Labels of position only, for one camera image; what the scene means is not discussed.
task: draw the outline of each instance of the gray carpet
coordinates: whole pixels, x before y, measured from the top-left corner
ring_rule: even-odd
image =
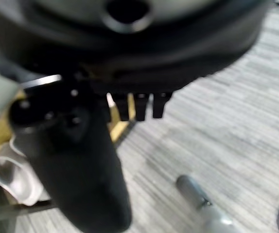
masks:
[[[175,93],[163,120],[138,123],[118,148],[134,211],[130,233],[193,233],[175,189],[191,174],[246,233],[277,233],[279,8],[232,67]],[[17,232],[71,233],[58,210],[21,217]]]

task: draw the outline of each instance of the black plastic object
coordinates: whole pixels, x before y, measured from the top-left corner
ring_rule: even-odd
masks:
[[[145,120],[148,100],[149,100],[149,94],[135,94],[134,95],[134,104],[135,104],[135,112],[136,112],[137,121]]]
[[[114,102],[119,110],[120,120],[128,121],[129,117],[129,104],[128,104],[128,95],[112,95]]]
[[[125,35],[64,20],[32,0],[0,0],[0,53],[47,75],[83,66],[98,94],[168,93],[247,52],[271,2],[220,0],[181,20]]]
[[[160,119],[163,117],[165,104],[171,99],[172,93],[154,94],[153,118]]]
[[[9,112],[16,147],[29,159],[52,201],[84,233],[118,233],[131,224],[121,163],[97,105],[29,98]]]

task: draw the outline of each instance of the screw hole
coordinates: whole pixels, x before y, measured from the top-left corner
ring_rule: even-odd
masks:
[[[124,24],[132,24],[150,12],[149,5],[142,0],[112,0],[106,10],[113,19]]]

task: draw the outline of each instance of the black handle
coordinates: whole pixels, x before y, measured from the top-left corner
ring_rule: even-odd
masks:
[[[28,157],[53,202],[84,233],[118,233],[131,223],[121,163],[99,107],[69,114],[45,102],[12,104],[16,147]]]

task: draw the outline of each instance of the gray metal tube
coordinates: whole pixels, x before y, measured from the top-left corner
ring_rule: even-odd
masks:
[[[180,176],[176,187],[202,219],[201,233],[240,233],[232,220],[214,206],[200,185],[190,176]]]

